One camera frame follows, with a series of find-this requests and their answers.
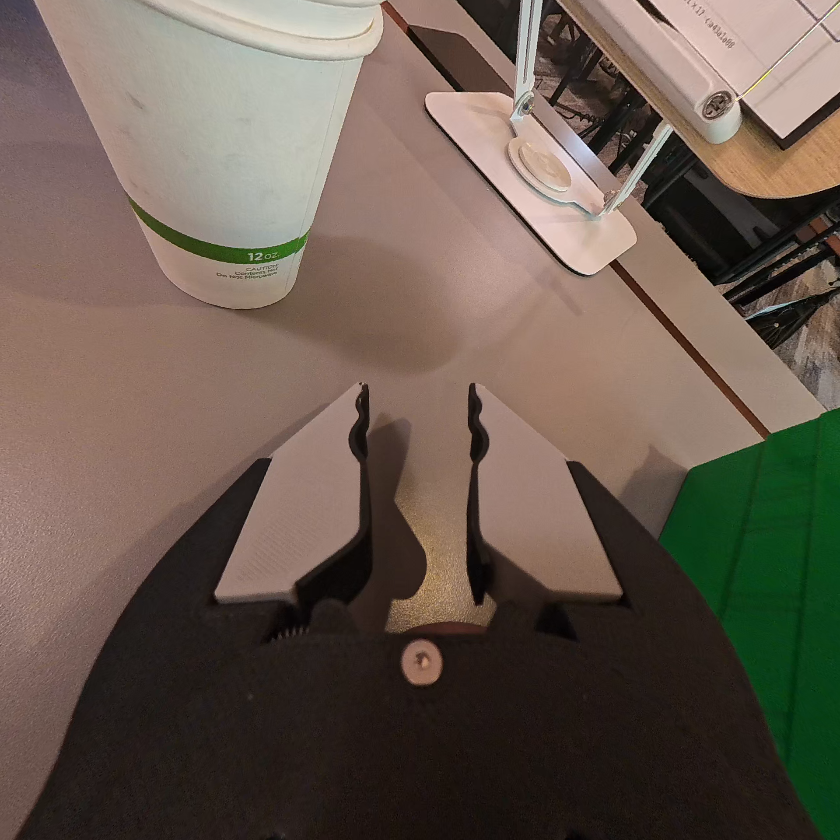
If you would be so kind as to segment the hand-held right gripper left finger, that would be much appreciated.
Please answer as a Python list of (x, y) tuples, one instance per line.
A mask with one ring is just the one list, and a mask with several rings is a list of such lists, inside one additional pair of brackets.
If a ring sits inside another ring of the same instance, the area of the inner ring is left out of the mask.
[(368, 385), (355, 383), (271, 456), (215, 590), (219, 603), (350, 604), (373, 567)]

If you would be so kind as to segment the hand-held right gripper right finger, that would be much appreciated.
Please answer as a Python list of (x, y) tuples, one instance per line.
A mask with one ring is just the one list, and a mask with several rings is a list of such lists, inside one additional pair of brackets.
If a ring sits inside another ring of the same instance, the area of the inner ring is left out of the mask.
[(468, 389), (466, 568), (474, 603), (617, 603), (568, 459), (485, 386)]

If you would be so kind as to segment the green plastic bin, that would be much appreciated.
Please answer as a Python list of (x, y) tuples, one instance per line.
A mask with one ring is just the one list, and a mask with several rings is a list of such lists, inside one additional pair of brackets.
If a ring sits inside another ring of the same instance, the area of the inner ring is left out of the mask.
[(736, 648), (806, 810), (838, 839), (838, 409), (692, 468), (659, 539)]

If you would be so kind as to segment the stack of nested paper cups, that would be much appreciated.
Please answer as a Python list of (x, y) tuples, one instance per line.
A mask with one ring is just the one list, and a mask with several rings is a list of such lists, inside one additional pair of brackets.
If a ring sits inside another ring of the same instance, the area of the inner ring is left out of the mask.
[(381, 2), (36, 6), (170, 282), (220, 308), (284, 298)]

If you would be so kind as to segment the white desk stand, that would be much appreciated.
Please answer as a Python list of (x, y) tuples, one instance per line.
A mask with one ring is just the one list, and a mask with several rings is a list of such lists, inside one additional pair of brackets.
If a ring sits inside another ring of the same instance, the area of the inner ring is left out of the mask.
[(662, 122), (625, 183), (603, 194), (533, 115), (542, 3), (522, 2), (516, 83), (496, 92), (431, 92), (425, 108), (566, 268), (592, 276), (637, 242), (619, 211), (673, 132)]

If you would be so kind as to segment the white sheet holder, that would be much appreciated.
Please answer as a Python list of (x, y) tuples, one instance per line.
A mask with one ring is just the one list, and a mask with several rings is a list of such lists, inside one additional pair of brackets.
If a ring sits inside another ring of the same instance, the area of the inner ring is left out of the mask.
[(593, 15), (705, 140), (725, 143), (750, 112), (652, 2), (594, 1)]

